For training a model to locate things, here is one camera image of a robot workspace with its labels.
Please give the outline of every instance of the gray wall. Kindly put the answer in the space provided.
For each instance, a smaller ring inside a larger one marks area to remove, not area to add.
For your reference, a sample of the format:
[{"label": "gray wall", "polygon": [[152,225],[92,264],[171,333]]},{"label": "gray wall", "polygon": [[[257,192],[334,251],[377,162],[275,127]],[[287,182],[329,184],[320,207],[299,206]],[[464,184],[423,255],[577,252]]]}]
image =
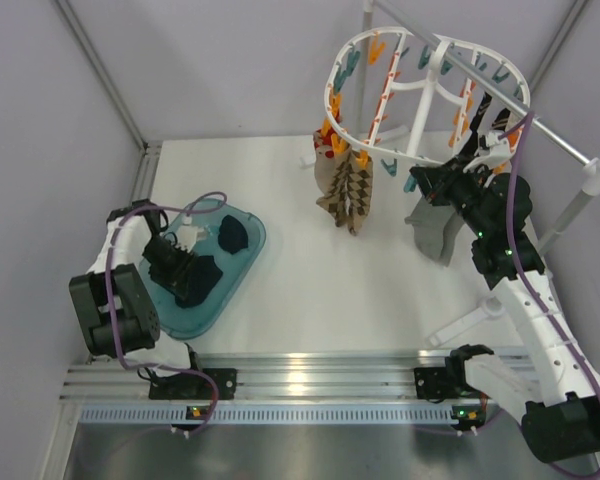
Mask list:
[{"label": "gray wall", "polygon": [[[532,103],[573,144],[600,156],[600,0],[591,2]],[[584,177],[579,164],[537,133],[529,137],[523,158],[542,233]],[[600,370],[600,197],[556,243],[548,262],[567,319]]]},{"label": "gray wall", "polygon": [[[393,1],[433,31],[495,49],[525,74],[570,3]],[[72,3],[150,140],[315,130],[324,118],[322,92],[334,57],[362,22],[362,0]],[[377,12],[374,24],[394,23]],[[412,50],[407,61],[413,68],[403,74],[420,72],[415,68],[420,48]],[[383,81],[386,67],[378,68]],[[445,112],[428,128],[450,129],[454,113]]]},{"label": "gray wall", "polygon": [[0,480],[32,478],[67,364],[67,284],[128,200],[137,151],[48,0],[0,0]]}]

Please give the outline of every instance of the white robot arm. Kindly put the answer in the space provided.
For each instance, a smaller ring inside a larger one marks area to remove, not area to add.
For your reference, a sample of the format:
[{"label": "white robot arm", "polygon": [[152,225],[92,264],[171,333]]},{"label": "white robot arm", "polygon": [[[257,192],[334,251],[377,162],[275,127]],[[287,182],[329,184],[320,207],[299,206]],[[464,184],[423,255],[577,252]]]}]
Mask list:
[{"label": "white robot arm", "polygon": [[539,383],[522,378],[481,345],[452,351],[444,381],[456,393],[483,392],[493,398],[521,425],[527,445],[543,462],[600,451],[600,375],[584,359],[552,297],[545,265],[524,233],[532,209],[529,185],[518,177],[509,219],[519,254],[516,266],[505,228],[509,174],[488,182],[489,168],[466,171],[472,160],[457,156],[441,167],[413,167],[410,173],[430,204],[453,206],[476,234],[474,265],[512,317]]}]

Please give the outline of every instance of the dark fabric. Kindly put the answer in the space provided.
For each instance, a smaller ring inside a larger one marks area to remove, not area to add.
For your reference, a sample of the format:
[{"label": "dark fabric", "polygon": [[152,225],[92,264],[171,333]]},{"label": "dark fabric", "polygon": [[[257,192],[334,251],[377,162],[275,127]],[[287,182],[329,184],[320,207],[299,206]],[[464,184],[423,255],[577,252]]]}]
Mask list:
[{"label": "dark fabric", "polygon": [[484,118],[484,114],[487,112],[489,107],[491,106],[491,95],[487,92],[484,92],[482,100],[480,101],[480,105],[478,105],[478,109],[476,110],[476,114],[471,119],[471,124],[469,125],[469,130],[471,130],[471,135],[467,140],[467,143],[464,144],[462,150],[460,150],[460,155],[473,157],[478,151],[478,129],[480,128],[480,124],[482,123],[482,119]]},{"label": "dark fabric", "polygon": [[187,282],[188,293],[186,300],[176,297],[176,305],[180,308],[190,308],[200,305],[211,293],[213,287],[222,278],[222,270],[216,265],[213,256],[197,257],[189,273]]},{"label": "dark fabric", "polygon": [[222,219],[218,245],[232,255],[249,246],[249,234],[237,218],[227,215]]}]

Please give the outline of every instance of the black cloth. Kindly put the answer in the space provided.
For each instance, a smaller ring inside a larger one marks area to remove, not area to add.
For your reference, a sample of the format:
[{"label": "black cloth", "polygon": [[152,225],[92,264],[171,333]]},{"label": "black cloth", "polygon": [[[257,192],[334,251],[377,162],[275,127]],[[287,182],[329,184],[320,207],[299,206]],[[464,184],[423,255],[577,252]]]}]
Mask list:
[{"label": "black cloth", "polygon": [[225,252],[235,255],[249,246],[249,235],[238,219],[227,215],[222,219],[218,234],[218,245]]}]

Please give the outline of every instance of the metal pole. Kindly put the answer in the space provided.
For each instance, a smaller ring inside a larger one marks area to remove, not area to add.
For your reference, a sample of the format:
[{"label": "metal pole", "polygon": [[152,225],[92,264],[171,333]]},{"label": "metal pole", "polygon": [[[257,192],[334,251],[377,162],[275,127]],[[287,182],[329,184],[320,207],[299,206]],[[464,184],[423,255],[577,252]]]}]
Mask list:
[{"label": "metal pole", "polygon": [[87,57],[89,66],[96,74],[96,78],[100,81],[100,85],[102,85],[102,88],[104,88],[104,91],[107,94],[107,97],[109,97],[111,103],[113,104],[113,107],[116,109],[116,112],[118,112],[118,115],[120,115],[120,119],[124,123],[125,127],[127,127],[131,138],[133,138],[133,141],[138,146],[138,148],[141,151],[144,151],[146,147],[146,142],[142,137],[138,126],[133,120],[131,113],[129,113],[129,109],[122,100],[120,92],[118,91],[115,84],[113,83],[113,80],[111,80],[111,77],[107,73],[107,70],[104,67],[104,63],[102,63],[102,60],[100,60],[98,52],[96,52],[96,49],[91,43],[87,32],[80,23],[80,19],[78,18],[78,15],[76,14],[75,10],[69,4],[68,0],[52,1],[58,9],[58,12],[62,16],[65,23],[70,28],[71,33],[78,42],[78,45],[82,49],[82,52]]},{"label": "metal pole", "polygon": [[529,90],[531,93],[536,91],[538,85],[540,85],[544,79],[547,71],[556,59],[558,52],[573,31],[578,20],[582,17],[584,9],[589,6],[590,3],[590,0],[574,0],[569,10],[567,10],[567,13],[560,23],[560,28],[558,28],[549,47],[544,52],[544,55],[542,55],[538,67],[535,69],[533,75],[531,75],[531,80],[529,80]]},{"label": "metal pole", "polygon": [[571,222],[575,220],[580,212],[584,210],[584,207],[586,207],[594,198],[595,197],[587,195],[582,190],[576,194],[576,196],[563,210],[551,228],[545,232],[545,234],[542,235],[542,238],[538,241],[538,253],[541,257],[543,257],[549,251],[560,235],[562,235],[567,227],[571,225]]},{"label": "metal pole", "polygon": [[[364,1],[364,11],[362,14],[362,31],[366,32],[371,28],[373,20],[373,0]],[[364,107],[364,85],[367,80],[367,58],[369,57],[369,38],[362,40],[360,60],[358,61],[358,75],[356,77],[356,93],[353,101],[355,111],[354,137],[358,138],[362,133],[362,110]]]},{"label": "metal pole", "polygon": [[[387,15],[392,17],[400,25],[407,28],[411,33],[413,33],[416,37],[418,37],[420,40],[429,45],[433,50],[438,48],[440,39],[431,32],[429,32],[427,29],[422,27],[417,21],[415,21],[412,17],[404,13],[400,8],[387,2],[386,0],[375,0],[375,3],[377,4],[378,8],[380,8]],[[491,79],[484,76],[484,74],[480,72],[477,68],[475,68],[473,65],[471,65],[471,63],[467,62],[459,55],[453,54],[452,50],[447,50],[447,52],[445,53],[445,59],[452,65],[465,72],[467,76],[474,79],[476,83],[478,83],[492,96],[500,100],[509,110],[511,110],[516,115],[523,117],[529,112],[529,109],[525,105],[523,105],[513,96],[510,96],[508,93],[502,91],[500,87],[498,87],[498,85],[496,85]],[[562,148],[565,152],[567,152],[569,155],[575,158],[582,165],[586,166],[590,163],[589,157],[587,157],[576,147],[567,142],[554,130],[546,126],[543,122],[539,120],[538,117],[534,118],[533,126],[537,128],[549,140],[555,143],[558,147]]]}]

